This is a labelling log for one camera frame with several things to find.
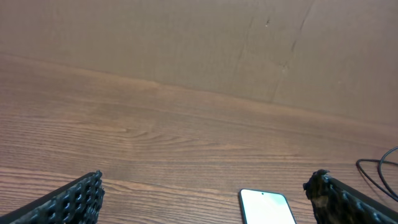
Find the blue Samsung Galaxy smartphone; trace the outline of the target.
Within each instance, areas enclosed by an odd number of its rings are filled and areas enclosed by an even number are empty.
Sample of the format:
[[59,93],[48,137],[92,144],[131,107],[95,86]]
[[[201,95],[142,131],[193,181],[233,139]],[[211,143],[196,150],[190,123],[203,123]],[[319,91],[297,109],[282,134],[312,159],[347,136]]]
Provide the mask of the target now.
[[253,189],[239,191],[244,224],[296,224],[286,197]]

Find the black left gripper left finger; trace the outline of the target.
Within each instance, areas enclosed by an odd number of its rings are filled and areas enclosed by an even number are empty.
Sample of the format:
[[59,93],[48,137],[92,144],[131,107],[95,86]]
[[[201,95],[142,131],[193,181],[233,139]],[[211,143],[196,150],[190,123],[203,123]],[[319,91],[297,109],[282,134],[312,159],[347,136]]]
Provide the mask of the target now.
[[1,224],[96,224],[103,204],[102,172],[89,172],[1,217]]

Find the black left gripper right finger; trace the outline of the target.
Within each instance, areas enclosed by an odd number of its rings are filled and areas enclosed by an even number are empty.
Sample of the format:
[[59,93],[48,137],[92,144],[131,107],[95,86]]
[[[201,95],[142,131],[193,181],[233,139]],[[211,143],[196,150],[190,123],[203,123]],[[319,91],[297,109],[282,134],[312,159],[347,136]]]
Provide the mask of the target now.
[[314,172],[303,184],[318,224],[397,224],[397,212],[328,175]]

